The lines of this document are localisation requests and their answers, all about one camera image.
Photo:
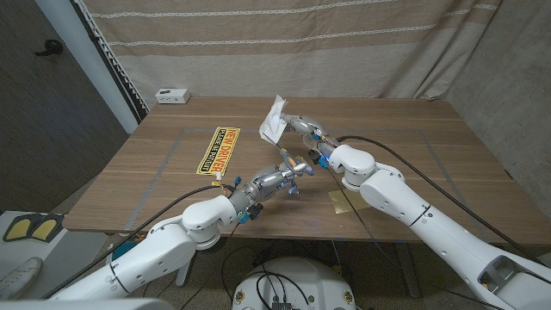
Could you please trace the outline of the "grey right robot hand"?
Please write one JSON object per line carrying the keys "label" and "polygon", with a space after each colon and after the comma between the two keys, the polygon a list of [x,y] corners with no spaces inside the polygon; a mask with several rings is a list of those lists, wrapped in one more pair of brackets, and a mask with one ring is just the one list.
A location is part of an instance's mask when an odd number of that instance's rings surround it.
{"label": "grey right robot hand", "polygon": [[281,119],[292,131],[298,133],[304,145],[319,157],[329,158],[340,146],[340,142],[331,137],[322,125],[310,116],[283,114]]}

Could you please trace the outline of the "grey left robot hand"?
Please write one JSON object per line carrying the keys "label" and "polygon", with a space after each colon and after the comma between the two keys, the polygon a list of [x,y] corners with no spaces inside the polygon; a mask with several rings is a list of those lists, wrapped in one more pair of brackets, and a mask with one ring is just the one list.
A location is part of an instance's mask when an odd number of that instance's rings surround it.
{"label": "grey left robot hand", "polygon": [[263,210],[263,202],[273,197],[279,190],[288,189],[288,193],[299,194],[296,177],[303,174],[314,175],[313,167],[300,163],[294,171],[279,164],[260,170],[251,181],[241,189],[236,189],[229,197],[236,210],[238,222],[244,224],[247,220],[255,220]]}

